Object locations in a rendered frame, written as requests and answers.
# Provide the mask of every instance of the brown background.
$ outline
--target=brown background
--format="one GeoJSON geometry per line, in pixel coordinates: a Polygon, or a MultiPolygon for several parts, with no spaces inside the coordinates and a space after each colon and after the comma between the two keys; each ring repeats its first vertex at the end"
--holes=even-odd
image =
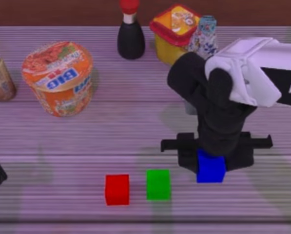
{"type": "MultiPolygon", "coordinates": [[[[141,0],[140,23],[176,2],[219,25],[291,25],[291,0],[141,0]]],[[[118,0],[0,0],[0,26],[119,25],[121,17],[118,0]]]]}

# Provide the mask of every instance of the green cube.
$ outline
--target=green cube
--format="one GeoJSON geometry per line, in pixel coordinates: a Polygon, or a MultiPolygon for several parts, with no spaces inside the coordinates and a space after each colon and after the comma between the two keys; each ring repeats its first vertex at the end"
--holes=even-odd
{"type": "Polygon", "coordinates": [[[146,177],[148,200],[170,200],[171,186],[168,169],[149,169],[146,171],[146,177]]]}

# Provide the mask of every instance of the bottle neck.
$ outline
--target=bottle neck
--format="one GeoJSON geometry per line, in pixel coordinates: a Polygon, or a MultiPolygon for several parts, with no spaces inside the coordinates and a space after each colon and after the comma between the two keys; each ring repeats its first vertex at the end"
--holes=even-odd
{"type": "Polygon", "coordinates": [[[124,19],[123,22],[126,24],[132,24],[136,21],[136,13],[132,14],[132,15],[127,15],[124,14],[124,19]]]}

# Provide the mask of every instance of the black bottle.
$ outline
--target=black bottle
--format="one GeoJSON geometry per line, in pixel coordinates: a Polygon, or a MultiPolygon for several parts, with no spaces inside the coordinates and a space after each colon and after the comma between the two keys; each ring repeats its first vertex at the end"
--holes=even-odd
{"type": "Polygon", "coordinates": [[[120,0],[124,14],[117,38],[117,50],[124,59],[138,59],[145,51],[145,39],[142,28],[136,20],[139,0],[120,0]]]}

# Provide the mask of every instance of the gray wooden surface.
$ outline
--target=gray wooden surface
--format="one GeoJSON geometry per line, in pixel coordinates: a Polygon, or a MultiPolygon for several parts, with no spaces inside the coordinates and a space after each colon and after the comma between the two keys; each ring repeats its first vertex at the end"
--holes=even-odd
{"type": "MultiPolygon", "coordinates": [[[[261,108],[247,120],[254,136],[274,140],[272,149],[255,151],[253,167],[228,173],[223,184],[196,184],[175,152],[159,152],[161,139],[191,132],[196,117],[167,87],[169,67],[155,56],[152,32],[144,28],[144,57],[125,61],[116,52],[117,31],[0,27],[0,53],[18,88],[14,100],[0,103],[0,162],[9,175],[0,187],[0,234],[291,234],[291,108],[261,108]],[[20,77],[24,57],[54,40],[79,42],[94,58],[97,89],[75,117],[45,113],[20,77]],[[146,200],[150,168],[170,169],[172,201],[146,200]],[[128,207],[104,202],[104,177],[117,173],[130,175],[128,207]],[[90,220],[97,223],[80,224],[90,220]],[[151,220],[170,223],[141,223],[151,220]]],[[[221,47],[242,36],[291,42],[291,27],[218,28],[221,47]]]]}

